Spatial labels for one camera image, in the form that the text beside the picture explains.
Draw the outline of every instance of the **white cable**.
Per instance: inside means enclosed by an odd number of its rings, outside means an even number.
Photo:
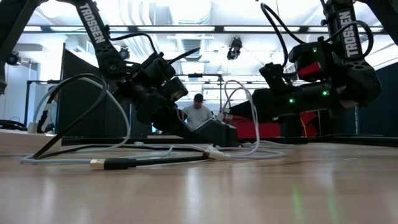
[[[94,74],[91,74],[91,73],[84,73],[84,74],[81,74],[81,75],[94,75]],[[40,107],[42,106],[42,104],[44,103],[44,101],[47,99],[47,97],[50,96],[51,93],[52,93],[53,91],[55,91],[59,85],[61,85],[62,83],[66,82],[67,80],[68,80],[68,79],[66,79],[66,80],[64,80],[64,81],[62,81],[62,82],[60,82],[60,83],[58,83],[54,88],[52,88],[50,91],[47,92],[47,94],[45,94],[45,95],[43,96],[43,98],[41,99],[41,101],[39,102],[39,104],[38,104],[37,107],[36,107],[35,115],[34,115],[34,122],[37,121],[37,116],[38,116],[38,114],[39,114]],[[91,83],[91,84],[93,84],[93,85],[95,85],[95,86],[97,86],[97,87],[100,87],[100,88],[102,89],[102,85],[100,85],[99,83],[96,83],[96,82],[93,81],[93,80],[90,80],[89,78],[79,78],[78,80],[86,81],[86,82]],[[120,112],[122,113],[123,118],[124,118],[124,121],[125,121],[125,123],[126,123],[126,129],[127,129],[126,137],[124,138],[124,140],[123,140],[121,143],[103,149],[103,150],[110,150],[110,149],[116,149],[116,148],[118,148],[118,147],[124,145],[124,144],[128,141],[128,139],[130,138],[130,124],[129,124],[129,120],[128,120],[127,115],[126,115],[126,113],[124,112],[122,106],[121,106],[121,105],[119,104],[119,102],[113,97],[112,93],[110,93],[110,92],[107,90],[107,91],[106,91],[106,94],[111,98],[111,100],[115,103],[115,105],[118,107],[118,109],[119,109]]]
[[[244,143],[242,144],[242,147],[252,147],[253,143]],[[260,141],[260,147],[266,147],[268,149],[291,149],[293,148],[293,145],[291,144],[281,144],[277,142],[272,142],[272,141]]]
[[[95,81],[90,80],[89,78],[82,78],[82,80],[86,81],[86,82],[89,82],[89,83],[91,83],[91,84],[93,84],[93,85],[95,85],[97,87],[100,87],[102,89],[102,86],[99,83],[96,83]],[[124,122],[126,122],[126,129],[127,129],[126,137],[124,138],[124,140],[121,143],[119,143],[117,145],[114,145],[114,146],[111,146],[111,147],[104,148],[104,150],[112,150],[112,149],[116,149],[116,148],[124,145],[129,140],[129,138],[130,138],[130,123],[129,123],[129,119],[127,118],[126,112],[124,112],[122,106],[113,97],[112,93],[109,92],[108,90],[106,90],[106,94],[108,94],[108,96],[111,98],[111,100],[114,102],[114,104],[119,108],[120,112],[123,115]]]
[[[147,159],[147,158],[164,158],[171,154],[174,146],[170,146],[170,149],[164,154],[152,154],[152,155],[143,155],[143,156],[125,156],[120,158],[126,159]],[[104,152],[104,151],[111,151],[112,149],[87,149],[81,150],[77,153],[92,153],[92,152]],[[89,164],[91,159],[33,159],[33,155],[24,156],[21,158],[21,162],[24,163],[31,163],[31,164]]]
[[[245,153],[245,154],[243,154],[243,155],[240,155],[240,156],[250,156],[250,155],[254,154],[254,153],[258,150],[258,148],[259,148],[259,146],[260,146],[260,133],[259,133],[259,122],[258,122],[258,118],[257,118],[257,109],[256,109],[256,106],[254,105],[253,98],[252,98],[252,96],[251,96],[250,91],[249,91],[246,87],[244,87],[244,86],[242,85],[242,83],[240,83],[240,82],[238,82],[238,81],[236,81],[236,80],[229,80],[229,81],[227,81],[227,82],[225,83],[224,89],[226,89],[227,84],[230,83],[230,82],[236,82],[236,83],[237,83],[238,85],[240,85],[241,87],[235,89],[235,90],[231,93],[231,95],[228,96],[227,101],[226,101],[225,104],[224,104],[223,111],[225,110],[227,104],[231,101],[231,98],[232,98],[232,96],[234,95],[234,93],[236,93],[236,91],[238,91],[238,90],[240,90],[240,89],[243,89],[243,90],[246,92],[246,95],[248,96],[248,100],[249,100],[249,102],[250,102],[250,104],[251,104],[251,111],[252,111],[252,117],[253,117],[253,122],[254,122],[254,129],[255,129],[255,132],[256,132],[256,146],[255,146],[254,149],[251,150],[250,152]]]

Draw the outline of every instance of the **black cap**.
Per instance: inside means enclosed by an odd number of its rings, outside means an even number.
[[[195,102],[197,102],[197,103],[201,103],[201,102],[203,102],[203,95],[198,93],[198,94],[195,95],[193,100],[195,100]]]

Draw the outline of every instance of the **man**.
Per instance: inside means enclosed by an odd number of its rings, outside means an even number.
[[[48,88],[48,91],[50,91],[52,88],[54,88],[54,86],[50,86]],[[46,133],[48,132],[53,133],[55,131],[55,123],[57,122],[57,106],[58,106],[58,94],[55,95],[49,108],[49,113],[48,113],[49,124],[47,125],[44,131]]]
[[[187,124],[192,131],[212,118],[209,108],[203,106],[203,95],[200,93],[193,98],[193,105],[187,106],[182,111],[188,116]]]

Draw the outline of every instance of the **wall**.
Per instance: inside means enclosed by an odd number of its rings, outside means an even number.
[[[398,136],[398,63],[377,70],[382,85],[379,98],[359,109],[360,134]]]
[[[27,114],[27,124],[33,121],[34,110],[36,109],[37,105],[39,104],[40,100],[43,96],[48,92],[48,89],[51,85],[48,84],[30,84],[30,92],[29,92],[29,107],[28,107],[28,114]],[[43,111],[45,103],[41,106],[39,111]]]
[[[237,101],[232,101],[231,105],[234,106],[236,104],[242,103]],[[191,106],[193,101],[178,101],[177,105],[180,110],[182,110],[186,106]],[[220,110],[220,102],[219,101],[204,101],[203,105],[210,109],[210,111],[214,112],[214,114],[218,113]]]
[[[37,80],[59,80],[61,74],[63,43],[67,36],[48,34],[22,34],[19,44],[36,43],[47,50],[43,57],[35,58],[40,63],[40,74]]]
[[[358,133],[398,137],[398,63],[376,71],[382,85],[380,96],[367,108],[358,110]],[[321,114],[322,135],[336,133],[355,134],[355,110],[346,111],[330,119],[328,112]]]
[[[7,88],[4,95],[0,96],[0,119],[18,117],[23,123],[25,115],[26,81],[37,78],[37,66],[33,69],[20,65],[12,67],[6,65]]]

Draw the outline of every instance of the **black cable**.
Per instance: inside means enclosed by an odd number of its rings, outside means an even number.
[[[112,41],[117,41],[117,40],[124,40],[124,39],[131,38],[131,37],[137,37],[137,36],[140,36],[140,35],[146,36],[146,37],[148,38],[149,43],[150,43],[150,46],[152,47],[152,50],[153,50],[155,53],[157,53],[152,38],[150,37],[149,34],[147,34],[147,33],[145,33],[145,32],[135,32],[135,33],[133,33],[133,34],[127,34],[127,35],[124,35],[124,36],[121,36],[121,37],[115,37],[115,38],[111,38],[111,36],[108,34],[108,37],[109,37],[109,39],[112,40]]]
[[[76,75],[76,76],[74,76],[74,77],[71,77],[71,78],[69,78],[67,81],[63,82],[62,84],[60,84],[60,85],[58,85],[58,86],[55,86],[55,89],[54,89],[54,91],[50,94],[50,96],[49,96],[49,98],[48,98],[46,104],[47,104],[47,105],[50,105],[50,104],[53,102],[54,98],[59,94],[60,90],[61,90],[66,84],[69,84],[69,83],[71,83],[72,81],[75,81],[75,80],[78,80],[78,79],[81,79],[81,78],[89,78],[89,77],[98,78],[98,77],[97,77],[96,75],[94,75],[94,74],[85,73],[85,74]],[[43,110],[43,113],[42,113],[42,115],[41,115],[41,117],[40,117],[40,119],[39,119],[39,122],[38,122],[38,124],[37,124],[37,130],[36,130],[36,132],[38,132],[38,133],[43,133],[43,131],[42,131],[42,126],[44,125],[45,120],[47,119],[48,115],[49,115],[49,110],[48,110],[48,109],[44,109],[44,110]]]
[[[91,106],[86,112],[84,112],[78,119],[74,120],[71,124],[69,124],[64,130],[60,131],[54,138],[52,138],[45,146],[43,146],[42,149],[40,149],[38,152],[36,152],[33,155],[33,159],[40,159],[40,156],[48,151],[57,141],[59,141],[61,138],[63,138],[67,133],[69,133],[70,130],[72,130],[74,127],[78,126],[84,119],[86,119],[92,112],[94,112],[97,107],[99,107],[100,103],[105,99],[106,97],[106,82],[103,80],[101,77],[98,77],[96,75],[92,74],[82,74],[82,75],[77,75],[75,77],[69,78],[66,82],[62,83],[61,85],[57,86],[57,88],[54,90],[53,94],[56,95],[60,90],[61,87],[66,85],[67,83],[70,83],[78,78],[95,78],[97,79],[101,85],[102,85],[102,90],[101,94],[99,95],[98,99],[95,101],[93,106]]]
[[[325,0],[320,0],[320,1],[321,1],[322,8],[326,10],[326,3],[325,3]]]
[[[319,138],[333,138],[333,137],[385,137],[381,134],[350,134],[350,133],[336,133],[336,134],[326,134],[322,136],[315,136],[312,139]]]
[[[347,25],[343,26],[335,34],[333,34],[331,37],[329,37],[329,38],[327,38],[327,40],[325,40],[325,42],[332,41],[334,38],[338,37],[345,29],[347,29],[350,26],[353,26],[355,24],[360,25],[365,30],[365,33],[368,36],[368,48],[366,49],[365,53],[363,53],[362,55],[359,55],[357,57],[350,57],[350,58],[346,57],[345,60],[362,59],[370,54],[370,52],[372,51],[372,48],[373,48],[373,44],[374,44],[374,37],[373,37],[373,32],[372,32],[371,28],[363,21],[353,21],[353,22],[350,22]]]
[[[47,158],[47,157],[52,157],[52,156],[58,156],[61,154],[69,153],[69,152],[78,152],[79,150],[82,149],[90,149],[90,148],[106,148],[106,147],[111,147],[111,145],[88,145],[88,146],[79,146],[75,147],[73,149],[67,149],[63,151],[57,151],[57,152],[51,152],[48,154],[44,154],[40,156],[40,159]],[[150,146],[120,146],[118,148],[125,148],[125,149],[148,149],[148,150],[154,150],[154,151],[166,151],[169,150],[169,147],[150,147]],[[173,151],[188,151],[188,152],[200,152],[199,150],[195,150],[194,148],[188,148],[188,147],[174,147]]]
[[[282,37],[282,34],[280,33],[278,27],[276,26],[274,20],[271,18],[271,16],[269,15],[269,13],[267,12],[267,8],[268,7],[266,4],[261,3],[261,10],[264,13],[264,15],[267,17],[269,23],[271,24],[271,26],[274,28],[276,35],[278,36],[278,39],[280,41],[280,44],[282,44],[282,49],[284,51],[284,62],[282,64],[282,67],[285,67],[287,64],[287,47],[286,47],[286,43],[285,40]]]
[[[179,158],[166,158],[166,159],[128,159],[128,158],[109,158],[109,159],[94,159],[90,163],[91,168],[102,168],[104,170],[123,170],[137,166],[149,166],[157,164],[170,164],[177,162],[193,162],[204,161],[210,159],[206,155],[179,157]]]
[[[165,158],[165,159],[143,159],[132,162],[133,167],[135,166],[149,166],[157,164],[170,164],[177,162],[193,162],[193,161],[204,161],[208,160],[207,156],[190,156],[190,157],[177,157],[177,158]]]
[[[282,21],[282,19],[280,19],[280,17],[278,16],[278,14],[275,13],[275,11],[273,11],[269,6],[267,6],[264,3],[261,3],[261,6],[265,7],[266,10],[268,10],[274,17],[275,19],[279,22],[279,24],[284,28],[284,30],[286,30],[286,33],[288,33],[288,35],[290,35],[295,41],[297,41],[300,44],[305,44],[304,41],[300,40],[296,35],[294,35],[294,33],[292,31],[289,30],[289,28],[287,28],[286,24]]]
[[[0,120],[0,129],[27,131],[24,124],[9,120]]]
[[[18,117],[18,116],[13,116],[12,118],[10,118],[9,120],[11,121],[12,119],[14,119],[14,118],[18,118],[18,122],[20,122],[21,121],[21,119]]]
[[[185,58],[186,56],[189,56],[189,55],[191,55],[191,54],[197,52],[198,50],[200,50],[200,47],[196,47],[196,48],[194,48],[194,49],[191,49],[191,50],[185,52],[184,54],[181,54],[181,55],[179,55],[178,57],[176,57],[176,58],[174,58],[174,59],[172,59],[172,60],[169,60],[169,62],[167,62],[167,66],[173,64],[174,62],[176,62],[176,61],[178,61],[178,60],[180,60],[180,59]]]

